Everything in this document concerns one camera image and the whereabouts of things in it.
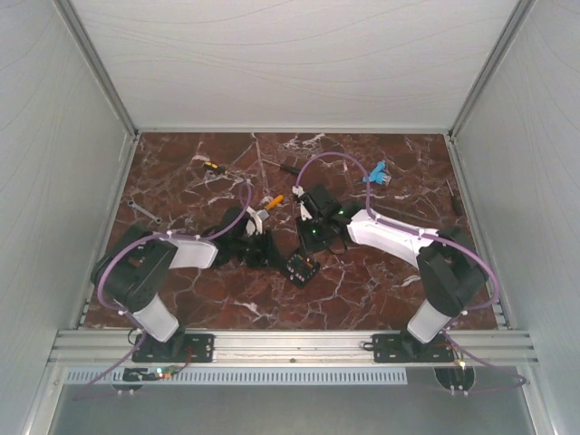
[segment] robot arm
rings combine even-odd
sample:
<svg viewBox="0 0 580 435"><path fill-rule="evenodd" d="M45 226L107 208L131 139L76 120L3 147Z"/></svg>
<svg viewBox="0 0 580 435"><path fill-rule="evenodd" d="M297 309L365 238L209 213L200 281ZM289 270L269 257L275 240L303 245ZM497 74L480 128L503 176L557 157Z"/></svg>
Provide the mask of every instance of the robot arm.
<svg viewBox="0 0 580 435"><path fill-rule="evenodd" d="M487 274L472 259L422 236L445 238L474 251L468 235L459 227L444 230L415 227L375 211L371 217L362 205L343 207L322 185L309 192L295 187L294 193L301 210L296 226L307 249L314 252L325 249L332 239L324 241L324 237L339 236L346 242L376 247L419 269L427 297L401 333L401 340L406 342L403 345L411 356L419 353L458 316L488 280ZM389 227L377 220L393 225ZM328 231L328 227L339 229ZM412 229L412 234L397 228Z"/></svg>
<svg viewBox="0 0 580 435"><path fill-rule="evenodd" d="M374 214L396 226L447 238L474 250L467 235L458 227L438 231ZM423 344L429 343L451 318L459 315L488 279L483 270L458 251L379 224L365 209L358 211L346 228L354 243L376 247L419 269L427 298L409 321L407 331Z"/></svg>
<svg viewBox="0 0 580 435"><path fill-rule="evenodd" d="M402 346L411 357L420 353L450 319L465 309L488 279L473 260L459 251L413 235L432 234L473 250L469 237L458 227L438 231L415 227L377 213L373 218L361 205L343 207L320 185L306 193L301 188L295 188L295 194L301 209L296 227L306 252L324 250L330 242L340 237L345 243L376 247L419 269L427 297L407 328L401 332ZM220 226L225 227L238 213L238 210L229 210ZM413 229L413 234L378 223L376 218L392 222L396 227ZM240 221L227 233L228 237L219 237L215 243L170 238L151 240L133 249L112 269L104 286L106 295L125 307L157 342L169 341L178 335L179 322L158 295L167 271L179 267L208 268L225 264L240 243L240 236L251 227L248 220ZM260 234L258 229L261 228L258 225L254 227ZM149 231L131 227L93 269L92 282L99 283L105 267L124 247L150 234ZM268 242L266 246L268 252L276 251L272 243ZM247 249L248 245L241 246L245 253ZM268 256L278 261L276 253Z"/></svg>

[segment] ventilation grille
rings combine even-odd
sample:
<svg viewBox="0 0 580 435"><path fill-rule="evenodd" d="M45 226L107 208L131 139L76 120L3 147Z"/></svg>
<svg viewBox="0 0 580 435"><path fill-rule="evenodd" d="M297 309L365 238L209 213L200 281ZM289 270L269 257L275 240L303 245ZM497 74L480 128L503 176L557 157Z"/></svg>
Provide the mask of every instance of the ventilation grille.
<svg viewBox="0 0 580 435"><path fill-rule="evenodd" d="M94 379L102 368L71 368L65 383L85 384ZM122 368L109 373L97 383L139 384L124 382ZM226 369L188 368L171 379L155 382L173 385L406 385L404 368L370 369Z"/></svg>

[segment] white enclosure wall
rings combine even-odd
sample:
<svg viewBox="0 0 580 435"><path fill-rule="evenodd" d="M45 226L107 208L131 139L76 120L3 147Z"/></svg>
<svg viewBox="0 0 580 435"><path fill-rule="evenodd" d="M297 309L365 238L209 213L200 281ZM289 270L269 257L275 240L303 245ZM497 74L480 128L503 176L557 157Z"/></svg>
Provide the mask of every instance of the white enclosure wall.
<svg viewBox="0 0 580 435"><path fill-rule="evenodd" d="M131 142L51 0L0 2L0 41L0 433L14 435L86 296Z"/></svg>
<svg viewBox="0 0 580 435"><path fill-rule="evenodd" d="M138 127L448 129L517 0L72 0Z"/></svg>
<svg viewBox="0 0 580 435"><path fill-rule="evenodd" d="M458 137L558 435L580 428L580 4L537 0Z"/></svg>

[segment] yellow screwdriver handle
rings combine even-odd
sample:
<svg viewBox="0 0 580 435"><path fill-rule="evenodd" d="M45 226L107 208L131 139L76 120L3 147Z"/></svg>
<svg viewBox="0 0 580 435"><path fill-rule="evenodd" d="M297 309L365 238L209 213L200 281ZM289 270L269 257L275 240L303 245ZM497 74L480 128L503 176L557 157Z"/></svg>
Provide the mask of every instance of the yellow screwdriver handle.
<svg viewBox="0 0 580 435"><path fill-rule="evenodd" d="M270 211L272 208L274 208L275 206L277 206L278 204L280 204L282 202L282 199L284 199L283 195L278 195L277 197L275 197L274 199L272 199L272 202L270 202L267 206L264 207L264 209L266 211Z"/></svg>

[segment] red marble tabletop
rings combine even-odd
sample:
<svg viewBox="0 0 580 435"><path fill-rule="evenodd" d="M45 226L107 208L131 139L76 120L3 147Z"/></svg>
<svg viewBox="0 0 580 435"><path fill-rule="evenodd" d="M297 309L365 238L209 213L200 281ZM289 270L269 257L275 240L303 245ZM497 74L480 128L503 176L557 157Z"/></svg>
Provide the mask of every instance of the red marble tabletop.
<svg viewBox="0 0 580 435"><path fill-rule="evenodd" d="M198 234L216 225L223 212L239 205L242 179L253 186L257 208L284 195L266 227L274 230L284 254L297 248L291 187L295 175L264 162L300 167L328 150L346 152L367 170L379 160L392 176L388 186L372 184L372 206L380 213L423 227L451 224L467 227L454 215L448 179L457 192L450 156L440 135L274 134L274 133L146 133L141 137L109 244L134 223L152 230L187 230ZM206 172L212 160L229 169L225 175ZM301 183L305 189L322 182L343 203L364 200L362 174L341 158L315 162ZM156 224L127 203L160 217ZM274 271L252 270L229 263L219 269L170 271L161 299L182 324L215 329L401 329L411 319L424 293L418 271L404 261L366 246L351 246L341 256L317 254L320 273L298 289ZM485 300L485 290L478 300ZM128 326L94 297L85 327ZM469 314L459 327L494 329L491 308Z"/></svg>

